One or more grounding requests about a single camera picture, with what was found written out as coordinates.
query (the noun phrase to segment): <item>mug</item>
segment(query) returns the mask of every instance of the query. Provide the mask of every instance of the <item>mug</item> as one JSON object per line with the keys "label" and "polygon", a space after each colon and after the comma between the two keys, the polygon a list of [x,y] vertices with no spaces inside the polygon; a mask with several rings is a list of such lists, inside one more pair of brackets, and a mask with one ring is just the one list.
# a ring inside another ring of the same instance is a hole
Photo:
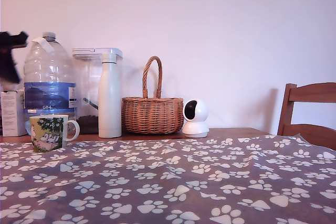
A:
{"label": "mug", "polygon": [[[67,142],[75,140],[79,135],[79,125],[69,120],[68,115],[31,116],[30,130],[34,152],[49,152],[67,146]],[[75,126],[75,135],[68,137],[68,124]]]}

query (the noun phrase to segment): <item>white insulated bottle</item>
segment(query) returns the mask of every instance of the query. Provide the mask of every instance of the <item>white insulated bottle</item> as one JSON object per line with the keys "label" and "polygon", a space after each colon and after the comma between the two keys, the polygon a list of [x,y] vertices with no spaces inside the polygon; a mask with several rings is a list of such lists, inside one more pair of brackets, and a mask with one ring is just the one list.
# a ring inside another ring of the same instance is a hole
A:
{"label": "white insulated bottle", "polygon": [[112,48],[101,57],[103,71],[98,87],[98,129],[99,137],[121,136],[121,87],[117,72],[117,56],[122,52]]}

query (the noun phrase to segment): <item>blue label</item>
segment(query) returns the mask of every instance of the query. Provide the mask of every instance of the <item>blue label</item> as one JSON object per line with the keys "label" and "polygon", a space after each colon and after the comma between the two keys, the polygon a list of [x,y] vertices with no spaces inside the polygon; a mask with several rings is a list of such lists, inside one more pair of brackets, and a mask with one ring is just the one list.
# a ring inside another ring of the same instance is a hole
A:
{"label": "blue label", "polygon": [[74,112],[75,86],[69,82],[25,82],[25,110]]}

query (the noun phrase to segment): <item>mug handle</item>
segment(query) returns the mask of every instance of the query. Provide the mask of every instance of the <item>mug handle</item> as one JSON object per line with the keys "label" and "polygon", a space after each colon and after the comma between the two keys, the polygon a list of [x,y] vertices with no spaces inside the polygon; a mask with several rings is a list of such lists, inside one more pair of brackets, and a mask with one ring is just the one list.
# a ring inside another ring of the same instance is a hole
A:
{"label": "mug handle", "polygon": [[66,129],[68,128],[68,124],[69,123],[72,123],[75,126],[75,135],[72,138],[70,138],[70,139],[66,138],[65,139],[66,142],[70,142],[72,140],[75,140],[78,137],[78,135],[79,135],[79,124],[75,120],[69,120],[64,125],[66,127]]}

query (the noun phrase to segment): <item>large plastic water bottle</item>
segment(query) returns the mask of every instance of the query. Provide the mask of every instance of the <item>large plastic water bottle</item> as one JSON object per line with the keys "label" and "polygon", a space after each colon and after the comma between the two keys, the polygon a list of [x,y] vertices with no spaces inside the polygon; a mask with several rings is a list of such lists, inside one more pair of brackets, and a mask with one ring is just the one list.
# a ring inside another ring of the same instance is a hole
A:
{"label": "large plastic water bottle", "polygon": [[29,135],[30,116],[67,114],[75,119],[74,67],[54,33],[33,39],[24,74],[25,128]]}

